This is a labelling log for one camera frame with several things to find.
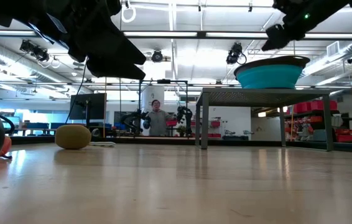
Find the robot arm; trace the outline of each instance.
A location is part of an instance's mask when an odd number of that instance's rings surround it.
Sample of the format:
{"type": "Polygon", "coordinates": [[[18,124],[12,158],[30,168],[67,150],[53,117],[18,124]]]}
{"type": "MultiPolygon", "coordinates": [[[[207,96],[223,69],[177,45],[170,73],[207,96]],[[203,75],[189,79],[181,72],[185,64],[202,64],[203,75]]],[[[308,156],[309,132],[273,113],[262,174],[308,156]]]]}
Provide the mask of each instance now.
{"type": "Polygon", "coordinates": [[[112,23],[122,9],[119,0],[0,0],[0,26],[13,19],[35,30],[42,38],[59,43],[96,77],[142,80],[145,73],[134,64],[146,61],[112,23]]]}
{"type": "Polygon", "coordinates": [[[345,7],[352,0],[274,0],[273,8],[285,14],[283,25],[276,24],[266,30],[269,40],[263,51],[282,49],[291,40],[301,40],[306,32],[345,7]]]}

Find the table leg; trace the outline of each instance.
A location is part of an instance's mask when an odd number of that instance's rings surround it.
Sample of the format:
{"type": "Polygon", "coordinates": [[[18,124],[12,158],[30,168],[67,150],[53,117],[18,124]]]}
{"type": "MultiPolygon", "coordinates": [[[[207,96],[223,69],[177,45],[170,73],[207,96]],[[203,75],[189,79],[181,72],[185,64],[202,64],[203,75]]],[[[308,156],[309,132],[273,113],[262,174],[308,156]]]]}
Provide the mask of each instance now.
{"type": "Polygon", "coordinates": [[[330,108],[330,96],[323,96],[324,104],[324,125],[325,133],[327,136],[327,151],[333,151],[333,137],[332,137],[332,124],[331,124],[331,108],[330,108]]]}
{"type": "Polygon", "coordinates": [[[202,137],[201,149],[208,149],[209,93],[202,93],[202,137]]]}
{"type": "Polygon", "coordinates": [[[280,108],[280,128],[281,128],[281,146],[287,147],[285,142],[285,119],[284,119],[284,110],[280,108]]]}
{"type": "Polygon", "coordinates": [[[201,106],[195,106],[195,145],[200,145],[201,106]]]}

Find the yellow ball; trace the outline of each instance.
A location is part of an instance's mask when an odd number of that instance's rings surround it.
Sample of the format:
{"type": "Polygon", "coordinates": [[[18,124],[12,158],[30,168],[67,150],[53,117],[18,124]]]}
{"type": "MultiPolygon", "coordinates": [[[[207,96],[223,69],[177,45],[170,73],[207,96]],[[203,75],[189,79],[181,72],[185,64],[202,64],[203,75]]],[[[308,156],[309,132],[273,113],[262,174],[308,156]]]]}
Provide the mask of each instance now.
{"type": "Polygon", "coordinates": [[[89,145],[91,133],[89,129],[78,124],[68,124],[56,130],[55,142],[63,149],[81,149],[89,145]]]}

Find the orange object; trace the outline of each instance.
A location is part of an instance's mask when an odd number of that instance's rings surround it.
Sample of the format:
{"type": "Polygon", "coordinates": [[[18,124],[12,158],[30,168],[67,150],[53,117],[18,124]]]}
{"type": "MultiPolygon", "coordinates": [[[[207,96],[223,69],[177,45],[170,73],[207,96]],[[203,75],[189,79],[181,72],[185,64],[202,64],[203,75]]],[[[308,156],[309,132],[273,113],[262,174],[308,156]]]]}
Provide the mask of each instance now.
{"type": "Polygon", "coordinates": [[[6,154],[10,151],[11,147],[12,147],[12,139],[9,136],[5,136],[2,150],[0,152],[0,157],[7,158],[6,154]]]}

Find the ventilation duct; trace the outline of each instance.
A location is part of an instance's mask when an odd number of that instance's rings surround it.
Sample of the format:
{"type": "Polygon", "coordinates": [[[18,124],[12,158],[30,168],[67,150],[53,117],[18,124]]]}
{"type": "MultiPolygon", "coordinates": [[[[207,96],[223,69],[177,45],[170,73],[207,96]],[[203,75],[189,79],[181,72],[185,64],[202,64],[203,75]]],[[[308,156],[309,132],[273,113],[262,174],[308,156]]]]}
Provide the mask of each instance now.
{"type": "MultiPolygon", "coordinates": [[[[37,77],[39,82],[65,82],[71,83],[73,81],[50,71],[47,68],[43,68],[38,65],[37,62],[33,62],[28,58],[18,55],[4,47],[0,46],[0,65],[9,66],[9,71],[18,76],[28,76],[34,75],[37,77]]],[[[70,88],[78,90],[78,87],[71,86],[70,88]]],[[[80,93],[92,93],[91,90],[82,87],[80,93]]]]}
{"type": "Polygon", "coordinates": [[[307,64],[306,68],[299,78],[306,77],[308,75],[314,74],[333,62],[349,59],[352,57],[352,42],[349,41],[336,41],[327,47],[327,52],[312,59],[312,61],[307,64]]]}

